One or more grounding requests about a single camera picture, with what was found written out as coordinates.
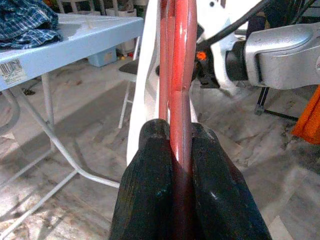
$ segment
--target folding table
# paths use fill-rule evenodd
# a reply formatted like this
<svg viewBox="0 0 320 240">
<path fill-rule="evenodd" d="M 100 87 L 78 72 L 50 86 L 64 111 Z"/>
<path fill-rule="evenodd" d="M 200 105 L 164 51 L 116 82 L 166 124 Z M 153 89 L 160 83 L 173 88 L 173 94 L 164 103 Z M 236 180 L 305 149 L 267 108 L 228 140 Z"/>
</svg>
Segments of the folding table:
<svg viewBox="0 0 320 240">
<path fill-rule="evenodd" d="M 55 135 L 54 111 L 48 73 L 135 38 L 137 38 L 134 51 L 134 57 L 136 57 L 143 28 L 143 19 L 139 17 L 59 14 L 58 31 L 62 34 L 63 41 L 26 50 L 0 50 L 0 91 L 7 98 L 12 109 L 11 120 L 4 126 L 0 126 L 0 135 L 9 131 L 19 119 L 20 107 L 17 101 L 18 98 L 51 141 L 51 148 L 47 152 L 25 166 L 7 181 L 0 183 L 0 190 L 52 153 L 55 148 L 61 152 L 74 168 L 74 171 L 63 181 L 2 232 L 0 240 L 3 240 L 10 234 L 25 218 L 34 213 L 76 174 L 107 186 L 119 187 L 118 182 L 93 175 L 82 169 Z M 18 86 L 37 76 L 42 77 L 47 121 L 41 117 Z"/>
</svg>

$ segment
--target orange component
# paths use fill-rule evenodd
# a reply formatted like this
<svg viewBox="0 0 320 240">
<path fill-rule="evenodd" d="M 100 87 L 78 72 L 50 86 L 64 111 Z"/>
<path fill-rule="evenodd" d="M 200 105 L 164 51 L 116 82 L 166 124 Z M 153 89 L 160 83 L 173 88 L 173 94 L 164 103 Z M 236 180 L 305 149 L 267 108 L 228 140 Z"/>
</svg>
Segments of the orange component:
<svg viewBox="0 0 320 240">
<path fill-rule="evenodd" d="M 296 123 L 292 134 L 311 144 L 320 144 L 320 86 Z"/>
<path fill-rule="evenodd" d="M 205 60 L 207 60 L 207 54 L 204 51 L 198 51 L 196 53 L 196 58 L 201 61 L 205 61 Z"/>
</svg>

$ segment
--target marble floor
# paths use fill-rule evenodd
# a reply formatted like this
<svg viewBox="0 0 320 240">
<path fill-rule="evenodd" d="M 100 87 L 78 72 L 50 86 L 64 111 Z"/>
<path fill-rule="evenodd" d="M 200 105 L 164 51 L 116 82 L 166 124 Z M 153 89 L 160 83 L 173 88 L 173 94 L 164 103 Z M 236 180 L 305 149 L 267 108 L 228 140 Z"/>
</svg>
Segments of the marble floor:
<svg viewBox="0 0 320 240">
<path fill-rule="evenodd" d="M 84 59 L 50 73 L 56 134 L 84 168 L 115 181 L 126 167 L 131 108 L 118 129 L 126 82 L 117 68 L 127 61 L 97 68 Z M 42 85 L 33 83 L 35 94 L 27 98 L 45 114 Z M 314 89 L 271 90 L 265 106 L 298 117 Z M 292 136 L 290 120 L 255 115 L 258 87 L 205 89 L 203 105 L 201 92 L 194 82 L 199 120 L 214 129 L 242 171 L 273 239 L 320 240 L 320 147 Z M 10 114 L 0 95 L 0 125 Z M 16 126 L 0 136 L 0 183 L 48 148 L 48 138 L 21 106 Z M 63 156 L 53 153 L 0 189 L 0 232 L 71 171 Z M 116 198 L 116 189 L 77 175 L 6 239 L 105 240 Z"/>
</svg>

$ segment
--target plaid cloth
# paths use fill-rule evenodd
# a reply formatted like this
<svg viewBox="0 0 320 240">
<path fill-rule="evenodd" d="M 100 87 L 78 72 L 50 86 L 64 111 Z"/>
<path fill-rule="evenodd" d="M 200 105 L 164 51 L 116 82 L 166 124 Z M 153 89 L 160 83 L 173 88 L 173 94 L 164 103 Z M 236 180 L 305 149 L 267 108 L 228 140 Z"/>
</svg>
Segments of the plaid cloth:
<svg viewBox="0 0 320 240">
<path fill-rule="evenodd" d="M 58 15 L 41 0 L 0 0 L 0 47 L 30 49 L 62 40 Z"/>
</svg>

